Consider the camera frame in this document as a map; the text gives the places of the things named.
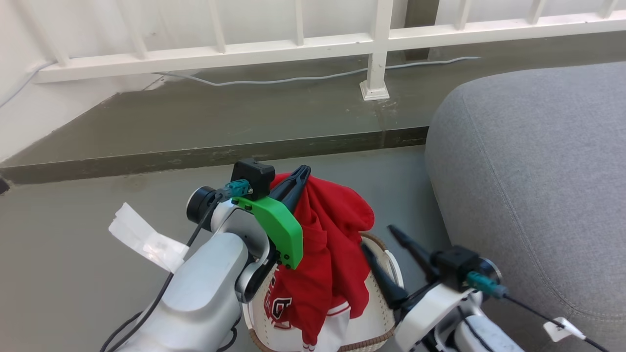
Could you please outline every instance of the gray sofa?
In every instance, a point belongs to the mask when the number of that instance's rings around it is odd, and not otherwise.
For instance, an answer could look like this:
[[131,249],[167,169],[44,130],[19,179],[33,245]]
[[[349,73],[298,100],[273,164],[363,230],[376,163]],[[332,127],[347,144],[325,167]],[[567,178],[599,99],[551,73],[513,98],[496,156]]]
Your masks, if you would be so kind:
[[[475,80],[439,107],[426,166],[453,244],[501,269],[511,295],[626,351],[626,63]],[[526,351],[552,342],[541,318],[491,300]]]

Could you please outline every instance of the white railing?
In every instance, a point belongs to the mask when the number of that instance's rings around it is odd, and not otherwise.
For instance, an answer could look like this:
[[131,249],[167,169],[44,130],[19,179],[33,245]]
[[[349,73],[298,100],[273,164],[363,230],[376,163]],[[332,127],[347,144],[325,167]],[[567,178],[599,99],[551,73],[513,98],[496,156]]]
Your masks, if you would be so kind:
[[390,29],[393,0],[377,0],[370,33],[305,38],[302,2],[313,0],[294,0],[293,40],[227,44],[216,0],[207,0],[215,46],[148,51],[136,21],[125,6],[126,1],[131,0],[118,0],[118,5],[135,52],[86,58],[70,58],[58,44],[55,34],[45,28],[44,22],[27,3],[27,14],[35,30],[58,62],[41,70],[36,82],[368,54],[367,80],[361,83],[361,91],[365,100],[377,100],[389,98],[384,82],[388,51],[626,30],[626,10],[615,11],[618,0],[604,0],[595,13],[562,16],[541,16],[547,0],[534,0],[525,19],[474,23],[467,22],[472,0],[460,0],[454,24],[402,29]]

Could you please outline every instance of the red jacket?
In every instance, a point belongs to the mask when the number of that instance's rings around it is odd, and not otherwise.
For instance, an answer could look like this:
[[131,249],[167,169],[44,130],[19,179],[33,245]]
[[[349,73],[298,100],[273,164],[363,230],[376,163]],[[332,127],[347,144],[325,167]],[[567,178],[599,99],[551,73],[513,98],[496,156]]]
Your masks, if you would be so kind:
[[[272,186],[286,176],[277,175]],[[352,189],[309,177],[294,215],[302,226],[304,256],[297,269],[276,270],[265,313],[275,323],[301,329],[302,341],[316,345],[329,310],[347,302],[350,318],[356,318],[367,306],[369,266],[359,232],[372,228],[374,212]]]

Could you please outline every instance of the floor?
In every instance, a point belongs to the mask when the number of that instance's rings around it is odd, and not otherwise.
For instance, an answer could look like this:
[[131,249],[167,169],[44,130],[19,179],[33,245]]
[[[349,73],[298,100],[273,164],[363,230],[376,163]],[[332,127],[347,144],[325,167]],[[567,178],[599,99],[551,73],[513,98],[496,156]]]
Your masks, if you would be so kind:
[[[373,233],[398,259],[408,291],[424,283],[387,234],[396,224],[429,250],[449,246],[424,169],[424,147],[322,155],[269,162],[277,172],[301,164],[348,185],[376,215]],[[117,241],[107,228],[128,202],[157,231],[186,241],[189,195],[223,185],[231,166],[15,187],[0,196],[0,341],[3,351],[94,351],[153,299],[166,273]],[[204,232],[194,249],[208,238]],[[240,323],[232,352],[257,351]],[[388,343],[384,351],[395,351]]]
[[[363,101],[365,73],[324,81],[212,87],[171,81],[116,95],[0,164],[15,184],[223,165],[424,143],[444,97],[477,78],[532,68],[626,60],[624,32],[432,48],[429,59],[480,56],[449,65],[389,70],[391,98]],[[388,65],[404,62],[390,53]],[[365,67],[365,57],[205,70],[216,81],[323,76]]]

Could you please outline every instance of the white tag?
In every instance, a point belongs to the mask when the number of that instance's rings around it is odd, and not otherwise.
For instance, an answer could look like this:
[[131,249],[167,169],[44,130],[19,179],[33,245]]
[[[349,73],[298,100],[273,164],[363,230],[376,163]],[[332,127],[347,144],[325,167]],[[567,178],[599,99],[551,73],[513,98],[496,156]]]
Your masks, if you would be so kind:
[[543,328],[546,330],[548,335],[550,335],[550,337],[552,338],[552,341],[554,342],[561,341],[562,339],[570,335],[574,335],[578,337],[579,339],[586,338],[586,336],[583,335],[583,333],[581,333],[580,330],[578,330],[576,326],[570,323],[567,319],[559,317],[559,318],[556,318],[555,320],[563,324],[565,329],[554,325],[554,323],[552,322],[545,323],[543,325]]
[[167,271],[176,270],[185,262],[189,247],[155,231],[127,203],[115,213],[109,232],[135,252]]

